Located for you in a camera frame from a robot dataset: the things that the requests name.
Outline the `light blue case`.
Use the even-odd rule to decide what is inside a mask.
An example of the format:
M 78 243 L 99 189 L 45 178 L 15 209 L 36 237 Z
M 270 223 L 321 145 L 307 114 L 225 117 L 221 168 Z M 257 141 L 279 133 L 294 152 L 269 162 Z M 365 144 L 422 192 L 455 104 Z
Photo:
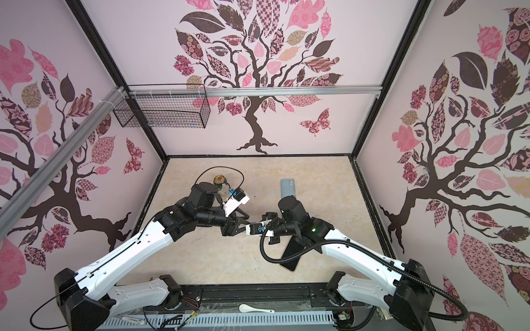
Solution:
M 281 198 L 285 197 L 296 197 L 295 192 L 295 180 L 294 179 L 281 179 L 280 180 L 280 194 Z

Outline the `black phone pink case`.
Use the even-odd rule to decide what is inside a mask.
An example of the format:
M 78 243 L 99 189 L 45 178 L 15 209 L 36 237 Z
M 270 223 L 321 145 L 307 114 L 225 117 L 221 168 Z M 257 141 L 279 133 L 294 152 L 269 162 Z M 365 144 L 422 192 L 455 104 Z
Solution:
M 247 235 L 261 235 L 264 227 L 260 223 L 251 223 L 245 226 L 245 233 Z

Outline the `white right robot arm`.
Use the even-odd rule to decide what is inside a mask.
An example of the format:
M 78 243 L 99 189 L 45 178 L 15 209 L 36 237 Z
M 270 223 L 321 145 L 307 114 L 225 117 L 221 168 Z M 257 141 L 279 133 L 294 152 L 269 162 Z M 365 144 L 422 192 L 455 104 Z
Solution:
M 290 237 L 282 264 L 297 263 L 307 248 L 344 262 L 365 278 L 335 273 L 329 285 L 336 305 L 345 301 L 366 303 L 387 310 L 409 330 L 426 330 L 434 292 L 427 288 L 429 277 L 419 262 L 411 259 L 404 263 L 366 248 L 332 224 L 310 216 L 294 196 L 282 198 L 278 207 L 279 215 L 266 213 L 261 222 L 248 225 L 246 233 L 272 242 L 281 236 Z

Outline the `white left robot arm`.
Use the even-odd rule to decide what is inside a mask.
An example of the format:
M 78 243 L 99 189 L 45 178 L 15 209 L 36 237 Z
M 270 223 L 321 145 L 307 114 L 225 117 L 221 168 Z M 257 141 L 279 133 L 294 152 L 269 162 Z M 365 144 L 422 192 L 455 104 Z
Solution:
M 249 200 L 240 188 L 223 201 L 217 186 L 195 184 L 187 197 L 156 213 L 119 248 L 77 271 L 66 268 L 57 273 L 56 302 L 68 329 L 96 330 L 110 317 L 143 307 L 177 308 L 183 292 L 170 275 L 136 285 L 118 285 L 118 281 L 197 227 L 218 227 L 224 237 L 244 232 L 249 216 L 240 206 Z

